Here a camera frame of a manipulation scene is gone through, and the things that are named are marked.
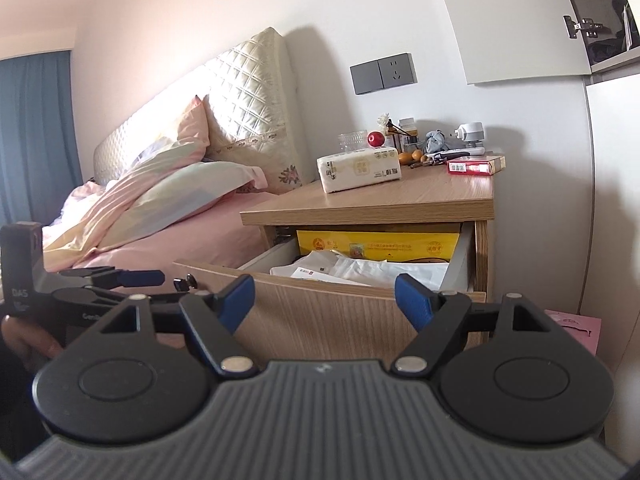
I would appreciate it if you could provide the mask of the person's left hand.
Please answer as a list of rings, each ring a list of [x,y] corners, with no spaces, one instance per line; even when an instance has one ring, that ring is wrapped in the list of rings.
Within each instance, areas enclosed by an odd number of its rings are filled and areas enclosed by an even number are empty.
[[[60,343],[39,325],[6,315],[1,322],[1,335],[6,346],[24,363],[34,356],[54,359],[63,348]]]

